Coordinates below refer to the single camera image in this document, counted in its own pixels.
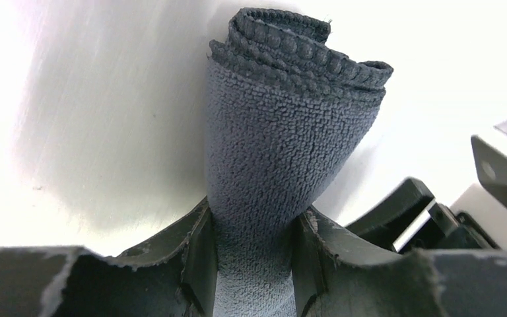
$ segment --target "white surface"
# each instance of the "white surface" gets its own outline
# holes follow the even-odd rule
[[[395,73],[317,201],[347,223],[400,181],[450,204],[469,136],[507,118],[507,1],[0,0],[0,245],[117,254],[204,195],[204,71],[243,6],[332,20],[329,46]]]

